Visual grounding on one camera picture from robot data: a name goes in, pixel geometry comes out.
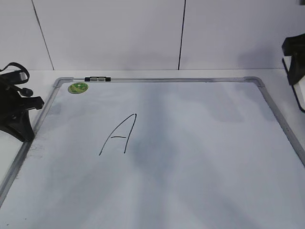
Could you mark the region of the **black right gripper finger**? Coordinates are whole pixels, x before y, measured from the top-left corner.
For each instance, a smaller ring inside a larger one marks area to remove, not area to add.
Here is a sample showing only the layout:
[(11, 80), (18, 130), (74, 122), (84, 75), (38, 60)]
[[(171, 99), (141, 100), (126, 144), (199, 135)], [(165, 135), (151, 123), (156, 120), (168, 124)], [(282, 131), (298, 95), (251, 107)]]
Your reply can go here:
[(291, 57), (287, 78), (290, 85), (295, 85), (305, 76), (305, 34), (285, 38), (282, 51)]

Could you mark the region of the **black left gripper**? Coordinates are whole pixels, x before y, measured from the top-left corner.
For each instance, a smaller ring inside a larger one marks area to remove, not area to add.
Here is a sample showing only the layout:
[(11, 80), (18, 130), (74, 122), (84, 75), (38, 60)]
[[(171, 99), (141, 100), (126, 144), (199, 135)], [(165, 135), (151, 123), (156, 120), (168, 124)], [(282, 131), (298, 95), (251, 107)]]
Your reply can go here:
[(0, 78), (0, 130), (24, 141), (35, 137), (31, 127), (29, 110), (40, 110), (44, 101), (40, 96), (34, 97), (33, 90), (20, 88)]

